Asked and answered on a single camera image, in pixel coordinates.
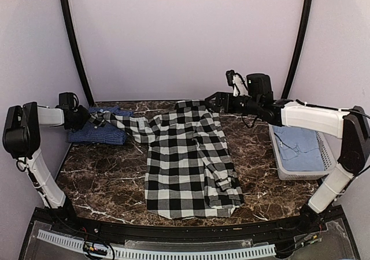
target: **shirt sleeve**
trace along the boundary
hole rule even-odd
[[[213,117],[209,112],[202,116],[193,138],[197,142],[198,153],[206,168],[211,171],[216,185],[222,191],[231,188],[230,171],[227,167],[230,164],[232,166],[232,161],[226,149],[225,140],[219,136]]]
[[[117,116],[108,111],[91,113],[90,122],[103,124],[104,121],[109,122],[118,129],[124,130],[127,134],[134,137],[136,142],[143,144],[155,141],[156,134],[160,131],[156,118],[149,121],[144,117]]]

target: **black metal frame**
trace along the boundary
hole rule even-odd
[[[73,59],[75,59],[77,72],[79,74],[81,85],[85,93],[87,102],[90,106],[92,106],[94,104],[94,98],[93,98],[93,94],[91,92],[90,86],[88,85],[86,73],[85,73],[81,55],[80,55],[79,46],[77,44],[76,34],[73,28],[71,10],[69,8],[69,2],[68,0],[60,0],[60,2],[62,6],[62,11],[63,11],[65,28],[67,30],[69,44],[71,46],[71,50],[73,54]]]
[[[310,9],[311,9],[311,2],[312,0],[304,0],[302,16],[301,16],[301,23],[299,24],[299,30],[298,30],[298,35],[297,35],[297,41],[295,43],[293,57],[291,59],[287,80],[285,82],[285,86],[284,86],[284,90],[282,94],[283,99],[288,98],[291,86],[293,84],[295,72],[297,71],[297,66],[298,66],[299,58],[301,56],[303,42],[305,40],[306,29],[307,29],[307,24],[308,24],[308,17],[310,15]]]
[[[360,259],[356,243],[349,227],[347,218],[341,206],[330,208],[325,215],[325,222],[341,218],[347,230],[348,237],[356,259]],[[165,226],[144,226],[127,225],[115,222],[77,218],[79,224],[84,226],[88,232],[96,233],[101,239],[116,244],[124,244],[126,240],[140,240],[148,242],[168,243],[202,243],[202,242],[225,242],[232,240],[252,239],[254,244],[265,243],[275,244],[279,250],[294,243],[294,236],[302,234],[298,230],[285,231],[277,228],[291,228],[299,222],[299,217],[282,218],[274,221],[255,222],[252,224],[236,224],[227,226],[205,226],[205,227],[165,227]],[[51,224],[51,229],[56,232],[75,235],[70,229],[60,222],[53,223],[53,219],[46,209],[36,208],[29,223],[19,260],[23,260],[28,240],[35,221]],[[316,227],[311,227],[310,232],[316,232]]]

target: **flannel shirt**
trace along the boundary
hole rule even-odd
[[[149,145],[145,200],[163,217],[230,217],[243,201],[218,113],[203,101],[180,101],[151,120],[94,113]]]
[[[109,111],[118,116],[132,117],[132,111],[120,110],[118,106],[105,108],[89,108],[90,113]],[[68,141],[70,143],[106,143],[121,146],[126,141],[126,133],[119,130],[112,124],[105,126],[96,126],[90,122],[85,123],[84,127],[78,131],[68,132]]]

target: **black pole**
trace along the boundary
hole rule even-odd
[[[65,28],[67,30],[69,44],[71,46],[73,58],[75,59],[77,72],[79,74],[80,81],[81,81],[87,102],[90,106],[92,106],[94,104],[94,98],[93,98],[93,94],[91,93],[90,86],[88,85],[85,70],[83,68],[79,47],[77,45],[75,30],[73,29],[73,22],[72,22],[71,10],[69,8],[69,3],[68,3],[68,0],[60,0],[60,2],[62,5]]]
[[[308,24],[308,17],[310,15],[310,9],[311,9],[311,2],[312,0],[304,0],[302,16],[301,16],[301,23],[299,24],[297,41],[295,43],[293,57],[291,59],[287,80],[285,82],[285,86],[284,86],[284,90],[282,94],[283,99],[288,98],[291,86],[293,84],[295,72],[297,71],[299,57],[301,56],[302,46],[305,40],[306,29],[307,29],[307,24]]]

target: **white wall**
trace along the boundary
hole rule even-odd
[[[54,107],[58,94],[85,98],[69,48],[59,0],[0,0],[0,131],[10,106],[37,101]],[[45,162],[56,175],[68,148],[66,131],[43,129]],[[0,259],[17,259],[39,195],[0,148]]]
[[[291,98],[370,113],[370,0],[313,0]],[[336,156],[340,142],[330,139]],[[341,199],[363,259],[370,259],[370,172]]]
[[[225,71],[280,97],[303,0],[70,0],[96,101],[205,98]]]

